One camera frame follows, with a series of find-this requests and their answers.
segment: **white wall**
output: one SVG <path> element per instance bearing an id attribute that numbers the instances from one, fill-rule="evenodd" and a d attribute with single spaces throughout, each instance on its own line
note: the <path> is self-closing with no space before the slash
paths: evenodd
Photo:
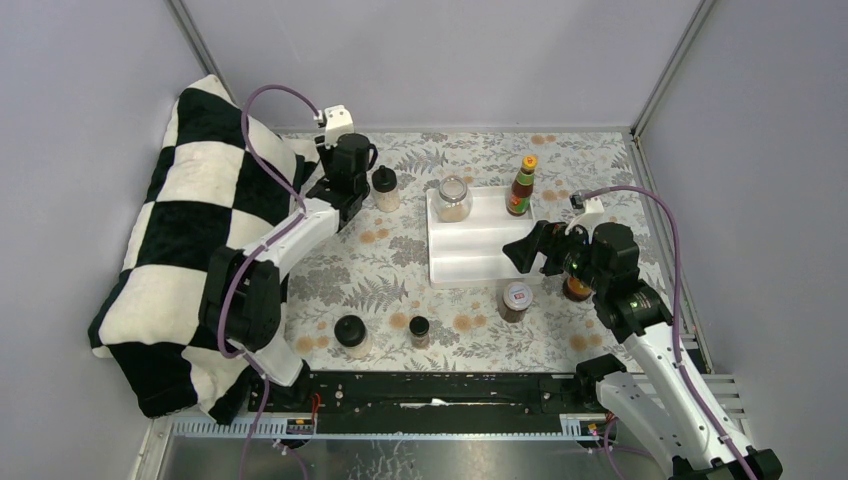
<path id="1" fill-rule="evenodd" d="M 180 87 L 164 2 L 0 2 L 0 478 L 123 479 L 148 421 L 86 328 Z"/>
<path id="2" fill-rule="evenodd" d="M 844 478 L 848 8 L 719 2 L 643 136 L 712 357 L 784 478 Z"/>
<path id="3" fill-rule="evenodd" d="M 185 3 L 240 101 L 273 82 L 360 127 L 529 129 L 631 125 L 698 0 Z M 266 95 L 259 118 L 312 127 Z"/>

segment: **tablecloth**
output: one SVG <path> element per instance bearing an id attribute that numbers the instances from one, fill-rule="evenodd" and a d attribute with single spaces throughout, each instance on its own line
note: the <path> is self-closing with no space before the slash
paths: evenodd
<path id="1" fill-rule="evenodd" d="M 377 210 L 373 196 L 339 234 L 316 247 L 291 271 L 286 339 L 313 369 L 572 372 L 607 352 L 640 371 L 598 321 L 591 301 L 561 293 L 562 277 L 532 287 L 524 320 L 504 322 L 496 288 L 433 290 L 428 280 L 424 192 L 449 174 L 470 186 L 510 185 L 523 156 L 539 158 L 533 204 L 537 218 L 573 218 L 568 196 L 579 189 L 634 184 L 619 133 L 380 133 L 368 134 L 378 164 L 397 173 L 401 207 Z M 658 247 L 641 200 L 616 192 L 602 197 L 606 221 L 633 229 L 642 277 L 665 297 Z M 363 319 L 371 353 L 354 360 L 333 337 L 346 314 Z M 408 323 L 430 321 L 431 344 L 412 347 Z"/>

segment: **small glass jar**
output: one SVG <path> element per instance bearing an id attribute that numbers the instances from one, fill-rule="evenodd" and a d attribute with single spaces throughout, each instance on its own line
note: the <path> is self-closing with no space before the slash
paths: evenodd
<path id="1" fill-rule="evenodd" d="M 439 183 L 438 195 L 433 199 L 433 208 L 439 220 L 445 223 L 461 222 L 471 213 L 471 192 L 468 185 L 457 177 L 445 177 Z"/>
<path id="2" fill-rule="evenodd" d="M 583 284 L 580 280 L 567 275 L 567 278 L 562 282 L 562 294 L 565 298 L 572 302 L 585 302 L 592 296 L 592 289 Z"/>
<path id="3" fill-rule="evenodd" d="M 394 170 L 380 165 L 380 168 L 371 174 L 371 184 L 374 186 L 374 200 L 380 211 L 389 213 L 400 207 L 397 175 Z"/>
<path id="4" fill-rule="evenodd" d="M 424 317 L 412 317 L 409 321 L 409 334 L 413 347 L 427 348 L 430 345 L 430 321 Z"/>
<path id="5" fill-rule="evenodd" d="M 522 282 L 512 282 L 498 295 L 498 313 L 508 323 L 524 320 L 524 314 L 533 303 L 533 291 Z"/>
<path id="6" fill-rule="evenodd" d="M 333 328 L 336 340 L 351 358 L 363 358 L 371 352 L 371 335 L 356 315 L 345 315 Z"/>

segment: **checkered cushion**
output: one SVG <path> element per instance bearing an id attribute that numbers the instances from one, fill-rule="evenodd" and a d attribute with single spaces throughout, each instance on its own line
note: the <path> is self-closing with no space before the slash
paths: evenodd
<path id="1" fill-rule="evenodd" d="M 264 235 L 292 201 L 245 150 L 240 122 L 214 76 L 180 95 L 117 284 L 89 327 L 95 355 L 118 361 L 148 417 L 200 404 L 229 423 L 246 394 L 247 363 L 221 356 L 199 325 L 206 269 L 215 249 Z M 252 118 L 250 139 L 298 190 L 317 165 L 311 142 Z"/>

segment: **red wire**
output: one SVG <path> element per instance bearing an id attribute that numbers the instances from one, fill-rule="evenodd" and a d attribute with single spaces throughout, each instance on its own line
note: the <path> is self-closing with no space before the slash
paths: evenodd
<path id="1" fill-rule="evenodd" d="M 321 395 L 312 394 L 312 431 L 315 432 L 315 415 L 318 414 L 318 408 L 321 406 Z"/>

